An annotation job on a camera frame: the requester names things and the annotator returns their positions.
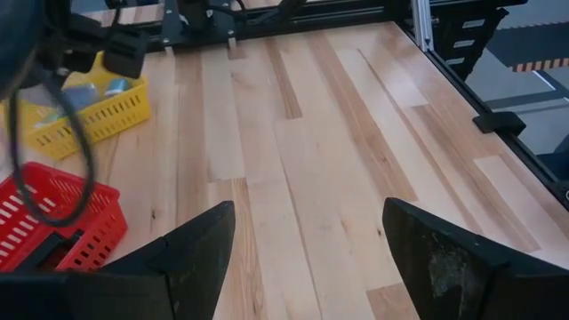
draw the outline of hardwood surface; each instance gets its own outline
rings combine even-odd
[[[416,319],[381,225],[397,196],[569,267],[567,212],[395,24],[237,49],[148,56],[151,119],[96,146],[130,228],[114,259],[232,199],[215,319]]]

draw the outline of wood grain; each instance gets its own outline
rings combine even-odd
[[[129,9],[121,21],[162,14]],[[112,12],[90,16],[109,23]],[[233,199],[216,320],[416,319],[381,224],[396,196],[569,267],[566,210],[478,131],[476,112],[395,24],[233,49],[148,55],[151,119],[94,146],[97,179],[121,192],[129,225],[112,260]],[[25,151],[84,174],[79,155]]]

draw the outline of red basket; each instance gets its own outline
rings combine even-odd
[[[81,195],[84,180],[38,163],[22,166],[28,190],[38,206],[53,218],[69,214]],[[95,184],[88,209],[70,227],[52,228],[28,214],[12,177],[0,184],[0,271],[21,268],[37,248],[56,235],[59,245],[42,260],[42,270],[93,270],[102,266],[126,232],[116,189]]]

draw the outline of yellow basket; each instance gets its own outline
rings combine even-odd
[[[102,54],[99,54],[91,72],[70,75],[64,87],[93,83],[102,96],[108,84],[118,77],[122,76],[110,73],[102,66]],[[87,139],[91,143],[106,139],[150,117],[146,79],[142,76],[139,79],[128,80],[132,87],[130,90],[95,103],[77,113],[83,120]],[[3,115],[4,103],[0,109]],[[51,124],[36,127],[36,124],[50,115],[53,110],[21,101],[20,128],[24,142],[28,146],[59,160],[75,153],[79,147],[65,117]]]

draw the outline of plastic basket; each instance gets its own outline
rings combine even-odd
[[[23,165],[22,172],[46,214],[55,218],[73,210],[83,179],[37,163]],[[116,189],[97,183],[88,209],[76,224],[52,228],[28,215],[12,177],[6,179],[0,184],[0,271],[22,270],[24,265],[26,270],[99,268],[127,229],[118,197]],[[53,236],[65,239],[64,245],[46,248]],[[38,254],[40,260],[29,266]]]
[[[93,83],[102,96],[111,80],[118,77],[121,76],[102,67],[102,54],[98,54],[91,72],[72,74],[65,86]],[[78,113],[83,119],[87,138],[91,143],[108,138],[150,117],[146,79],[129,79],[129,82],[132,86],[130,90],[102,100]],[[69,156],[79,149],[67,119],[61,118],[51,124],[36,127],[39,121],[53,112],[53,108],[24,100],[20,104],[20,127],[24,142],[28,146],[55,160]]]

